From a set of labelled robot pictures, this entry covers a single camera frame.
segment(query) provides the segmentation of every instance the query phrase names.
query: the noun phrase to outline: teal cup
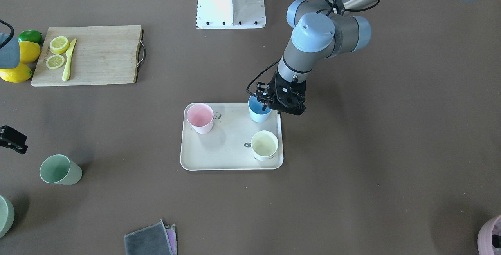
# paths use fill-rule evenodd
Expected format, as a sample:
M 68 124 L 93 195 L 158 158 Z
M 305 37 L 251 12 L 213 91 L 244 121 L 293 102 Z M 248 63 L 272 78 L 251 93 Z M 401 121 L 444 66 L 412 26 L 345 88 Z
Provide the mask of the teal cup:
M 70 158 L 56 154 L 43 161 L 40 177 L 49 184 L 73 185 L 82 177 L 82 169 Z
M 14 222 L 14 207 L 5 197 L 0 195 L 0 238 L 3 237 Z

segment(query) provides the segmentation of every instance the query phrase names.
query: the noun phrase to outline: brown table surface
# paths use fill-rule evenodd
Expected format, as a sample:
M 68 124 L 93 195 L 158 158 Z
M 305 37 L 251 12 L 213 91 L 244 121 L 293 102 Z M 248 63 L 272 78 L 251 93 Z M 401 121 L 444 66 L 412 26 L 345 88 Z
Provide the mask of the brown table surface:
M 320 61 L 306 112 L 283 114 L 279 169 L 181 167 L 183 109 L 247 101 L 290 38 L 292 1 L 265 0 L 263 29 L 197 30 L 197 0 L 1 0 L 16 35 L 142 25 L 147 58 L 136 84 L 0 81 L 0 124 L 29 146 L 0 148 L 16 209 L 0 254 L 124 254 L 125 234 L 161 218 L 181 255 L 477 253 L 501 214 L 501 0 L 382 0 L 358 13 L 371 43 Z M 79 183 L 41 180 L 53 154 Z

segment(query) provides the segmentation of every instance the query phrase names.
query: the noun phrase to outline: yellow lemon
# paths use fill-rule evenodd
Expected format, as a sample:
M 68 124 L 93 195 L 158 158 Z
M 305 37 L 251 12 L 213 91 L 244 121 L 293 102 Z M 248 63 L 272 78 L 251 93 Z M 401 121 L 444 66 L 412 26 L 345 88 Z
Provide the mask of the yellow lemon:
M 62 55 L 56 54 L 52 55 L 51 57 L 47 58 L 47 61 L 45 61 L 45 66 L 49 69 L 57 69 L 64 64 L 64 57 Z
M 31 63 L 40 56 L 40 46 L 34 42 L 22 41 L 19 43 L 20 63 Z
M 55 37 L 52 41 L 50 41 L 50 52 L 54 54 L 61 54 L 65 52 L 68 47 L 70 47 L 70 42 L 66 37 Z
M 0 69 L 0 78 L 12 83 L 24 82 L 31 78 L 32 74 L 31 69 L 22 63 L 13 69 Z

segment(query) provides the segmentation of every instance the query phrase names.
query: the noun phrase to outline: black plastic clip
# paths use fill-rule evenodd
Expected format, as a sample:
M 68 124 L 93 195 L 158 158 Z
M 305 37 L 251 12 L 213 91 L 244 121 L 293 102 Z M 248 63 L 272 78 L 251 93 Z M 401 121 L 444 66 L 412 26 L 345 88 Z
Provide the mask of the black plastic clip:
M 27 136 L 17 130 L 3 125 L 0 127 L 0 146 L 14 149 L 20 154 L 26 153 L 28 146 L 25 145 Z

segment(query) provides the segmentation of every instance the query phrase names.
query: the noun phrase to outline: bowl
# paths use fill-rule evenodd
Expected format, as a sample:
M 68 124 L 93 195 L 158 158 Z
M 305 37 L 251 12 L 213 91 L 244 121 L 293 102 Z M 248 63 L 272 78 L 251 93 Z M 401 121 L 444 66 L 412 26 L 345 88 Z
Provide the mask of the bowl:
M 478 232 L 477 246 L 480 255 L 501 255 L 501 248 L 492 246 L 492 235 L 501 234 L 501 216 L 487 221 Z
M 0 239 L 11 228 L 14 222 L 14 206 L 5 197 L 0 195 Z

